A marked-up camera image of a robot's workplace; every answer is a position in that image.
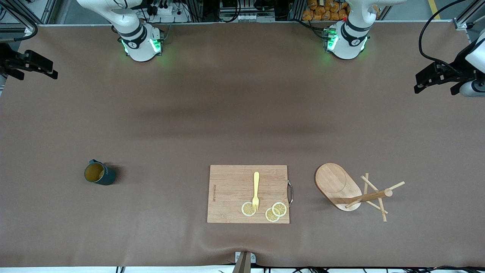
wooden stick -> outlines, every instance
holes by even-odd
[[[381,210],[381,207],[379,207],[378,205],[376,205],[376,204],[372,203],[371,201],[366,201],[366,203],[368,203],[369,205],[371,205],[371,206],[373,206],[373,207],[377,208],[378,210]]]
[[[373,192],[373,193],[355,196],[353,198],[350,198],[349,201],[354,202],[358,199],[361,199],[362,202],[365,202],[365,201],[375,200],[377,198],[385,198],[385,197],[390,197],[390,196],[392,196],[392,190],[387,188],[385,190],[380,190],[378,192]]]
[[[397,187],[400,187],[400,186],[402,186],[402,185],[404,185],[404,184],[405,184],[405,182],[404,182],[404,181],[402,181],[402,182],[399,182],[399,183],[395,184],[394,186],[390,187],[389,189],[390,189],[390,190],[393,190],[393,189],[395,189],[395,188],[397,188]]]
[[[372,189],[374,189],[375,191],[379,191],[379,189],[376,188],[374,185],[372,185],[372,183],[367,178],[365,178],[363,175],[361,175],[360,178],[362,178],[362,180],[364,180],[365,183],[369,184],[369,186],[371,186]]]
[[[365,179],[369,180],[369,173],[365,173]],[[364,194],[367,194],[367,188],[369,185],[367,183],[364,183]]]
[[[386,213],[384,210],[384,204],[382,203],[382,198],[379,198],[379,207],[381,207],[381,213],[382,213],[382,221],[387,222],[388,219],[386,218]]]
[[[353,201],[352,203],[350,203],[350,204],[346,205],[346,206],[345,206],[345,208],[350,208],[350,207],[352,207],[353,205],[355,205],[355,204],[357,204],[357,203],[360,203],[360,202],[362,202],[362,198],[359,198],[359,199],[357,199],[357,200]]]

lemon slice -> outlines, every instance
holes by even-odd
[[[246,216],[253,216],[256,212],[253,210],[253,203],[246,202],[242,205],[241,211]]]
[[[268,220],[268,221],[270,221],[272,223],[274,223],[274,222],[276,222],[276,221],[279,220],[279,217],[276,216],[275,214],[273,214],[272,208],[268,208],[266,210],[266,213],[265,214],[266,214],[266,220]]]
[[[276,202],[273,207],[271,207],[273,214],[277,217],[283,217],[286,214],[286,205],[281,202]]]

cutting board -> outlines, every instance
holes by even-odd
[[[241,207],[253,200],[253,174],[259,172],[259,209],[245,216]],[[284,165],[211,165],[209,177],[208,223],[290,223],[288,168]],[[266,210],[276,202],[286,205],[286,215],[276,222],[266,219]]]

dark green mug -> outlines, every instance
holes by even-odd
[[[116,179],[116,172],[93,159],[89,161],[88,167],[84,170],[84,178],[88,182],[107,186],[113,184]]]

fork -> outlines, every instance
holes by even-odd
[[[254,172],[254,197],[253,197],[253,211],[258,211],[259,198],[258,198],[258,187],[259,187],[259,172]]]

